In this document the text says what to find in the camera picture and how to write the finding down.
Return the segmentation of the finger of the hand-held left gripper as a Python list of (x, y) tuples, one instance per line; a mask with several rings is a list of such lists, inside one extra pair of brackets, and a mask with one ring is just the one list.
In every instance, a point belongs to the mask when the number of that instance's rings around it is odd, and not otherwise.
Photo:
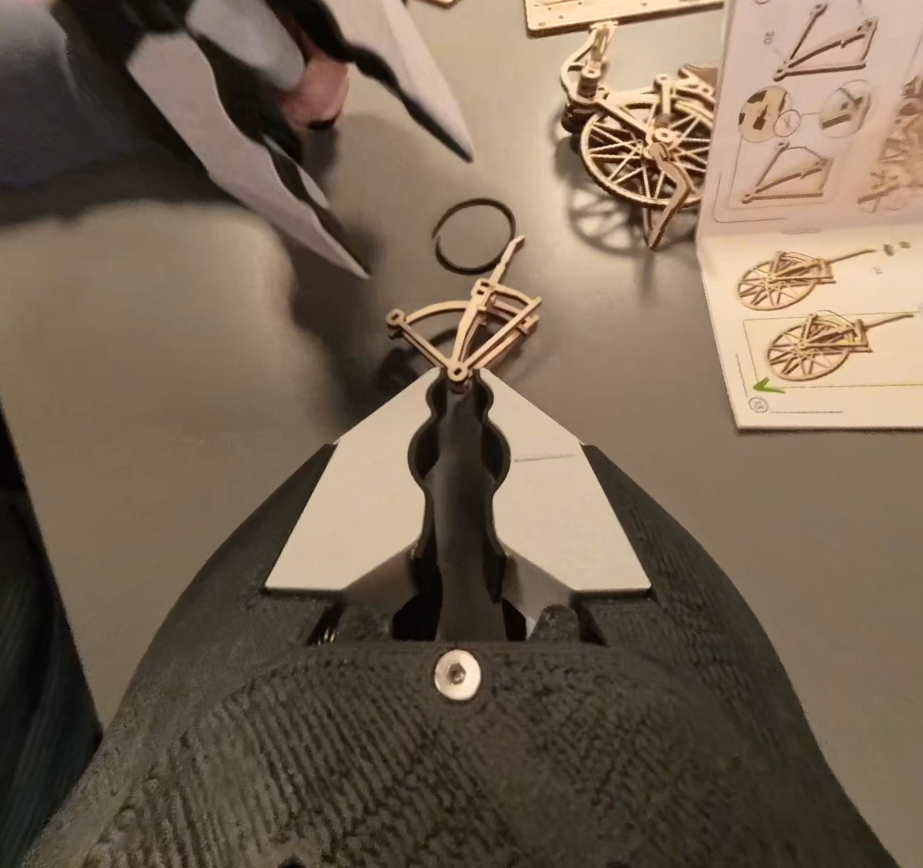
[(273, 91), (300, 86), (306, 57), (265, 0), (192, 0), (172, 31), (149, 31), (126, 69), (215, 185), (318, 256), (359, 278), (365, 266), (347, 247), (322, 191), (263, 126), (248, 134), (222, 97), (218, 68), (252, 85), (249, 103), (277, 108)]
[(270, 0), (309, 42), (356, 66), (459, 158), (474, 159), (462, 111), (404, 0)]

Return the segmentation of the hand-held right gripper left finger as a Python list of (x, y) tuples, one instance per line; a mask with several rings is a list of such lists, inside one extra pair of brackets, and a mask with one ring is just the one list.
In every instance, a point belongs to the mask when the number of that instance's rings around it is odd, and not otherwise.
[(265, 582), (270, 592), (413, 592), (424, 521), (412, 437), (431, 417), (435, 368), (342, 435)]

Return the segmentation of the wooden bicycle model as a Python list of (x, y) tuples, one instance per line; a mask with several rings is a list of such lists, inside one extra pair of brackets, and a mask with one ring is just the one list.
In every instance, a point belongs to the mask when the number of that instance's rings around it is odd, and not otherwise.
[(583, 167), (607, 194), (640, 208), (644, 240), (658, 249), (675, 217), (696, 211), (718, 97), (718, 66), (686, 64), (639, 89), (606, 84), (617, 22), (590, 25), (560, 66), (563, 129), (578, 139)]

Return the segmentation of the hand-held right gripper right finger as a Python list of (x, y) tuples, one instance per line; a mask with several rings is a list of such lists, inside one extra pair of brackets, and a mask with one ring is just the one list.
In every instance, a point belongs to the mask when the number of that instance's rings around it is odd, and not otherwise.
[(480, 374), (509, 468), (493, 498), (505, 592), (646, 592), (650, 579), (581, 441), (492, 372)]

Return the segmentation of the small wooden frame part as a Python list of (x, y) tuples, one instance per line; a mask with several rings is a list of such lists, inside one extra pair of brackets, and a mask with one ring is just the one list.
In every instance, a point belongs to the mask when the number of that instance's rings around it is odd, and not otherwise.
[[(456, 390), (467, 387), (475, 374), (499, 362), (537, 328), (542, 297), (532, 297), (507, 285), (505, 275), (525, 236), (510, 240), (494, 270), (478, 278), (466, 299), (438, 302), (411, 313), (393, 309), (386, 316), (391, 338), (401, 338), (438, 368)], [(420, 327), (437, 317), (457, 316), (452, 349), (442, 352)]]

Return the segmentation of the person's left hand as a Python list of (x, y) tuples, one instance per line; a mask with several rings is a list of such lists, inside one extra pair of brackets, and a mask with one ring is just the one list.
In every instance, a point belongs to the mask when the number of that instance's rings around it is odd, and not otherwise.
[(312, 54), (299, 83), (279, 91), (276, 104), (285, 122), (298, 132), (332, 126), (349, 92), (349, 67), (328, 54)]

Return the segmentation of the person's left forearm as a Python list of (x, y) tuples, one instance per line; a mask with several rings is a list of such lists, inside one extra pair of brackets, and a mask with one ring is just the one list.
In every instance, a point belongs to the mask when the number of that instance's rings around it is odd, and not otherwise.
[(236, 206), (55, 0), (1, 0), (2, 227), (130, 202)]

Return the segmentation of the white instruction booklet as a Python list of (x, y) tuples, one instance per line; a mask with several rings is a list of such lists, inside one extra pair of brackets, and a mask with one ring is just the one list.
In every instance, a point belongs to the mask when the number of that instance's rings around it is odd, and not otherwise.
[(696, 236), (742, 430), (922, 422), (922, 0), (728, 0)]

